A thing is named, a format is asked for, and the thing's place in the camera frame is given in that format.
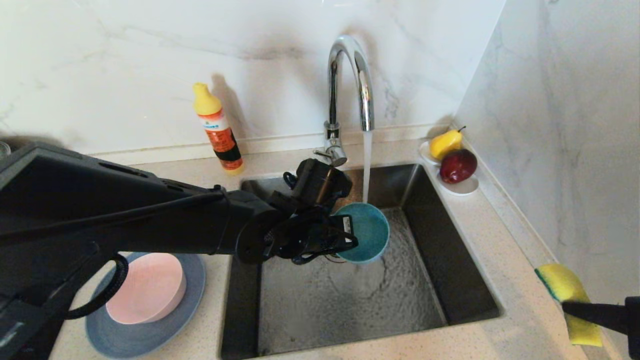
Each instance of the countertop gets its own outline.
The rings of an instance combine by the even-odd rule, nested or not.
[[[372,165],[421,163],[432,182],[436,168],[424,162],[417,149],[423,140],[375,143]],[[345,146],[349,162],[343,168],[362,167],[362,145]],[[243,179],[273,177],[295,170],[298,163],[312,157],[311,150],[251,154],[244,157],[246,170],[237,177],[224,174],[216,158],[151,163],[133,166],[165,177],[228,190],[239,188]],[[465,241],[478,269],[499,303],[501,316],[466,323],[348,343],[301,352],[280,354],[268,359],[587,359],[582,347],[570,345],[562,311],[536,277],[531,257],[544,254],[542,244],[516,242],[514,227],[507,227],[499,213],[500,205],[486,194],[498,193],[489,177],[478,176],[481,190],[457,197],[435,186],[438,194]],[[224,321],[230,256],[203,256],[207,267],[204,297],[192,321],[159,350],[142,359],[219,359]],[[74,307],[85,303],[98,281],[108,271],[105,266],[79,291]],[[588,350],[592,359],[621,359],[608,347]],[[84,320],[66,321],[51,354],[51,359],[103,359],[86,337]]]

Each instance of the teal bowl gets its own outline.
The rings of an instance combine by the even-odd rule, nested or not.
[[[352,202],[335,212],[336,215],[351,215],[353,234],[358,246],[338,253],[342,259],[354,264],[368,264],[379,259],[389,245],[389,222],[385,215],[373,205]]]

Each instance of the wall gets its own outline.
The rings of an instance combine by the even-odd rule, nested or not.
[[[0,136],[90,154],[206,143],[195,81],[214,86],[238,138],[321,133],[341,33],[368,54],[378,127],[434,124],[457,110],[503,4],[3,1]],[[354,91],[341,114],[355,112]]]
[[[456,114],[594,302],[640,291],[639,13],[637,0],[508,0]]]

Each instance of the stainless steel sink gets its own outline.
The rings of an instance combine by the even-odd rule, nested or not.
[[[348,170],[362,200],[362,170]],[[288,193],[281,178],[242,189],[266,199]],[[279,354],[494,318],[499,309],[420,165],[371,169],[369,202],[391,227],[384,256],[368,265],[318,258],[233,260],[221,357]]]

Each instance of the apple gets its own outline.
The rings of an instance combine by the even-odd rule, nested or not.
[[[467,180],[476,172],[478,160],[469,150],[454,150],[449,152],[440,164],[440,177],[448,184],[457,184]]]

